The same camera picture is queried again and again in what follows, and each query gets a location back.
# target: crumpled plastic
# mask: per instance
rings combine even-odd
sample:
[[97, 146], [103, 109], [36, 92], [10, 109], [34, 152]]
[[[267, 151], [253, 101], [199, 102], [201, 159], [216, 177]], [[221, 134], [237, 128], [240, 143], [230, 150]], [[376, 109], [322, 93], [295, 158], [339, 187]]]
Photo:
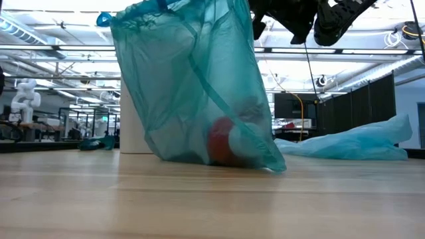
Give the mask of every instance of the crumpled plastic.
[[408, 115], [370, 123], [336, 134], [314, 137], [301, 143], [275, 139], [283, 154], [325, 159], [406, 160], [407, 152], [394, 146], [412, 137]]

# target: plastic bag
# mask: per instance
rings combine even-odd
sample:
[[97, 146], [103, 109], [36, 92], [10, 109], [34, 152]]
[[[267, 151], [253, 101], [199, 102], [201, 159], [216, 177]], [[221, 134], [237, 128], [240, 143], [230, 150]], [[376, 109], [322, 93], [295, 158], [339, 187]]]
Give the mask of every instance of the plastic bag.
[[143, 1], [110, 24], [124, 82], [154, 154], [168, 161], [286, 169], [272, 140], [246, 0]]
[[405, 160], [407, 152], [394, 144], [412, 137], [408, 115], [370, 123], [349, 131], [314, 137], [301, 143], [275, 139], [283, 154], [327, 159]]
[[78, 145], [81, 151], [89, 151], [96, 149], [113, 150], [115, 146], [114, 136], [105, 136], [101, 138], [85, 139]]

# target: wall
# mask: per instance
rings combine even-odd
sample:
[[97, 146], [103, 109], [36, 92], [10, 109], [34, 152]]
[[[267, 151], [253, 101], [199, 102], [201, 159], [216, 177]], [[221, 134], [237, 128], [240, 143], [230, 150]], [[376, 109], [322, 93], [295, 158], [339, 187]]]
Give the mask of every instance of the wall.
[[408, 114], [413, 135], [400, 146], [405, 149], [420, 149], [418, 103], [425, 103], [425, 88], [396, 87], [397, 114]]

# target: cable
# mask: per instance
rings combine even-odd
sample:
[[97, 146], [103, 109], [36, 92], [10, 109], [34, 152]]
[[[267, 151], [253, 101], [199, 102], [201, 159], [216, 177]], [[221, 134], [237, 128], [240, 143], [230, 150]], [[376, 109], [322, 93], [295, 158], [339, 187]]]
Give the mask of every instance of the cable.
[[410, 35], [410, 36], [413, 36], [413, 37], [419, 37], [419, 34], [416, 34], [416, 33], [410, 33], [410, 32], [408, 32], [408, 31], [406, 31], [406, 28], [407, 28], [407, 26], [404, 26], [404, 27], [402, 28], [402, 31], [403, 31], [404, 33], [406, 33], [406, 34], [408, 34], [408, 35]]
[[266, 62], [266, 65], [267, 65], [267, 68], [268, 68], [268, 70], [270, 71], [270, 74], [272, 75], [272, 77], [273, 77], [273, 79], [274, 79], [274, 81], [276, 82], [276, 84], [284, 91], [284, 92], [287, 92], [287, 93], [290, 93], [291, 95], [293, 95], [293, 96], [295, 96], [298, 100], [299, 100], [299, 103], [301, 104], [301, 133], [299, 133], [299, 142], [301, 142], [302, 141], [302, 138], [303, 138], [303, 130], [304, 130], [304, 105], [303, 105], [303, 101], [301, 100], [301, 98], [300, 97], [298, 97], [296, 94], [294, 94], [294, 93], [292, 93], [292, 92], [289, 92], [289, 91], [287, 91], [287, 90], [285, 90], [283, 87], [282, 87], [282, 85], [280, 85], [280, 83], [278, 82], [278, 80], [276, 79], [276, 77], [274, 77], [274, 74], [273, 74], [273, 72], [272, 72], [272, 69], [270, 69], [270, 67], [268, 66], [268, 63], [267, 63], [267, 60], [265, 60], [265, 62]]
[[319, 99], [316, 92], [316, 86], [314, 85], [313, 71], [311, 71], [310, 57], [308, 56], [306, 43], [304, 43], [304, 49], [305, 49], [305, 54], [307, 55], [308, 68], [310, 69], [311, 83], [313, 84], [314, 94], [316, 95], [316, 99]]

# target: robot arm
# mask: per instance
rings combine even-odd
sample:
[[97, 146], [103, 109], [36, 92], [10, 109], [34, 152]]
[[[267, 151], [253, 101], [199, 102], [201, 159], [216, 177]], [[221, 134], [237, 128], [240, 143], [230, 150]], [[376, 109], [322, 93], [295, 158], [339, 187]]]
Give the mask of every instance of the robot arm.
[[23, 110], [22, 121], [31, 123], [33, 121], [33, 107], [39, 107], [41, 104], [41, 96], [34, 91], [37, 82], [34, 79], [23, 80], [17, 86], [18, 92], [12, 99], [11, 114], [9, 121], [16, 122], [21, 120], [20, 111]]

